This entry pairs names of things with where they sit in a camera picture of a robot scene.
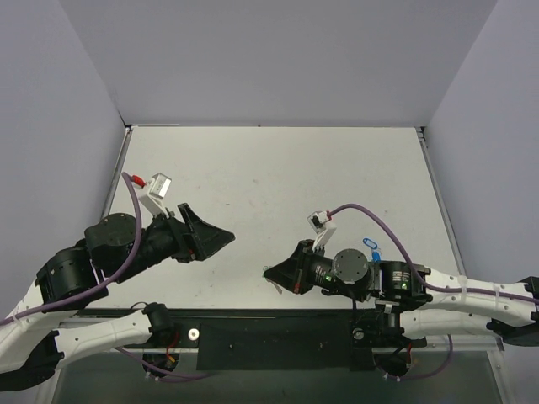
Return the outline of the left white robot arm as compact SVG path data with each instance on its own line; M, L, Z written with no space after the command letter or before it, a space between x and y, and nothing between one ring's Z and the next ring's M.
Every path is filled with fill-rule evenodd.
M141 214L114 213L57 252L38 271L12 320L1 322L1 389L21 391L49 380L71 362L111 348L172 346L179 336L168 308L149 303L134 313L83 330L60 328L69 316L120 284L172 258L202 262L234 241L232 232L203 221L187 204L181 217L159 214L148 227Z

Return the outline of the green key tag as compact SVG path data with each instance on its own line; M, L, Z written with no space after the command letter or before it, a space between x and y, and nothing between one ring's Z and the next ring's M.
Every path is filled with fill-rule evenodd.
M263 274L262 274L263 278L265 278L265 279L267 278L267 272L268 272L270 269L272 269L271 266L264 266L264 267L263 267Z

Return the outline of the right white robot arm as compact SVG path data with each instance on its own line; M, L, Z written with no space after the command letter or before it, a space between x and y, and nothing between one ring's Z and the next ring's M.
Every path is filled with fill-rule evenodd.
M444 274L401 261L371 262L347 248L327 258L312 240L298 242L285 261L263 276L304 295L319 288L373 308L355 313L352 333L385 347L434 335L496 336L521 347L538 344L538 279L499 284Z

